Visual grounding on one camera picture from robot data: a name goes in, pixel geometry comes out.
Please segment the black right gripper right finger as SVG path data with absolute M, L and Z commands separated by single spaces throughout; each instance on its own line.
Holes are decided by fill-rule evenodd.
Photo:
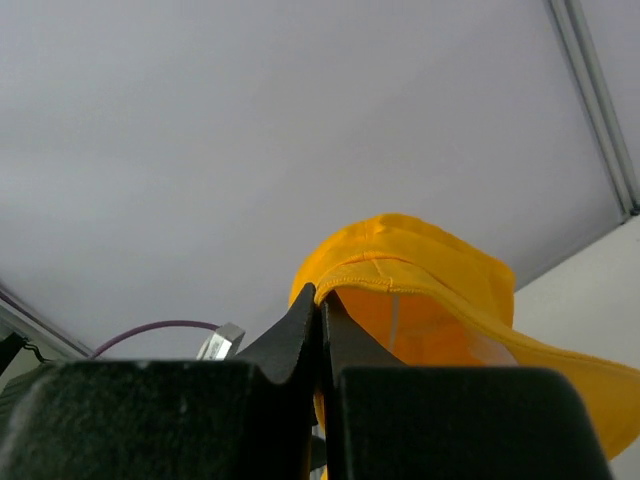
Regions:
M 549 369 L 410 367 L 321 307 L 333 479 L 608 479 L 577 392 Z

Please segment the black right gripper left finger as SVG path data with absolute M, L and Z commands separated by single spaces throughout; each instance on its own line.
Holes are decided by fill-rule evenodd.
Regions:
M 224 361 L 48 368 L 1 435 L 5 479 L 305 479 L 315 289 Z

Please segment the yellow bucket hat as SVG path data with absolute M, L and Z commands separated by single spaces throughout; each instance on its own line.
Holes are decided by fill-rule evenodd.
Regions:
M 608 462 L 639 436 L 636 369 L 557 348 L 515 330 L 512 271 L 437 226 L 383 214 L 332 234 L 303 262 L 322 305 L 336 294 L 349 316 L 410 367 L 522 367 L 562 375 L 582 401 Z M 314 398 L 325 424 L 324 390 Z

